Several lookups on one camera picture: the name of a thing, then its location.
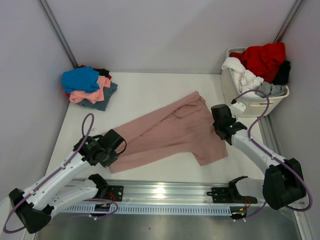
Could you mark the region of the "dusty pink graphic t-shirt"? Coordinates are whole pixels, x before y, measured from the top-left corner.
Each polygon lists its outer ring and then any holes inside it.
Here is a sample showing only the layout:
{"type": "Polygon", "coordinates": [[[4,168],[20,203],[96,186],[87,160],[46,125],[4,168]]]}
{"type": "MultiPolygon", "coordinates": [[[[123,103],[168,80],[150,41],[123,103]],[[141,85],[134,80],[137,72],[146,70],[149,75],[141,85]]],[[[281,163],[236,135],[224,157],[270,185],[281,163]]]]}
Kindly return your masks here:
{"type": "Polygon", "coordinates": [[[151,164],[178,153],[192,153],[200,166],[228,156],[216,134],[205,99],[195,91],[116,127],[126,150],[111,164],[112,173],[151,164]]]}

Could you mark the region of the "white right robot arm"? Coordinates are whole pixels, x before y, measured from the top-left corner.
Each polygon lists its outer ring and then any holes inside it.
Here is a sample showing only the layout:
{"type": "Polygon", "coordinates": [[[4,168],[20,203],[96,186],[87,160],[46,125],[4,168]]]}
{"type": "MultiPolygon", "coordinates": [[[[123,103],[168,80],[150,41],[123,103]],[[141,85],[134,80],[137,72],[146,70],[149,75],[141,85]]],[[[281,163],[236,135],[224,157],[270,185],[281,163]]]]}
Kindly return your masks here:
{"type": "Polygon", "coordinates": [[[245,154],[264,174],[264,178],[241,176],[231,180],[228,183],[228,198],[233,202],[240,202],[244,197],[262,199],[274,210],[303,199],[307,195],[307,188],[301,164],[258,143],[232,113],[243,108],[240,102],[231,106],[219,104],[211,107],[214,130],[221,140],[245,154]]]}

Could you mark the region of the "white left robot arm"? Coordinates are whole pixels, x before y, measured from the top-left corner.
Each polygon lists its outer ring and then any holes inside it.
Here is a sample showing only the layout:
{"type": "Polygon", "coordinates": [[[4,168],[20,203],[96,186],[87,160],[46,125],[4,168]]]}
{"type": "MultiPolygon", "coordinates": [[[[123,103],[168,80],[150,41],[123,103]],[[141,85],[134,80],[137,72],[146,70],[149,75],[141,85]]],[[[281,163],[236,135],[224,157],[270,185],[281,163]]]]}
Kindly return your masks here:
{"type": "Polygon", "coordinates": [[[126,140],[115,130],[105,135],[83,136],[70,154],[54,170],[24,190],[15,188],[8,197],[13,213],[30,234],[42,230],[58,213],[86,200],[111,201],[109,184],[98,173],[90,175],[78,185],[64,187],[78,174],[100,165],[108,168],[121,152],[126,140]]]}

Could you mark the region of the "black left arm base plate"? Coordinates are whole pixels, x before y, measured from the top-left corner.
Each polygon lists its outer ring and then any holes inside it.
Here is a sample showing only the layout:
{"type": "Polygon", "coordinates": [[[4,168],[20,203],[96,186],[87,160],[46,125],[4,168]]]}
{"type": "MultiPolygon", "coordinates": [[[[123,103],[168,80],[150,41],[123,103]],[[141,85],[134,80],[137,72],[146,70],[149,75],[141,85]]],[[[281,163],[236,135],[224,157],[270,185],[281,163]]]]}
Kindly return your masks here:
{"type": "Polygon", "coordinates": [[[122,202],[123,196],[124,187],[122,185],[109,185],[106,191],[98,193],[94,198],[122,202]]]}

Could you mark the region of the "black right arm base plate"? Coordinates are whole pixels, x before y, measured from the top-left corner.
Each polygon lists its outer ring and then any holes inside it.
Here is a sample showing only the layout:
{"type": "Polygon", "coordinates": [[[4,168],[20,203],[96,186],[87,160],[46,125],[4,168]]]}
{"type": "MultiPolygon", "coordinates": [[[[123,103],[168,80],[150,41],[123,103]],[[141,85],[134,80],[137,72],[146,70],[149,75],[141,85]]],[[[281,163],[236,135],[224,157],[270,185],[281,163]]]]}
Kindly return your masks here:
{"type": "Polygon", "coordinates": [[[252,196],[242,196],[239,192],[230,186],[212,187],[211,191],[206,193],[212,197],[213,203],[216,204],[257,204],[258,199],[252,196]]]}

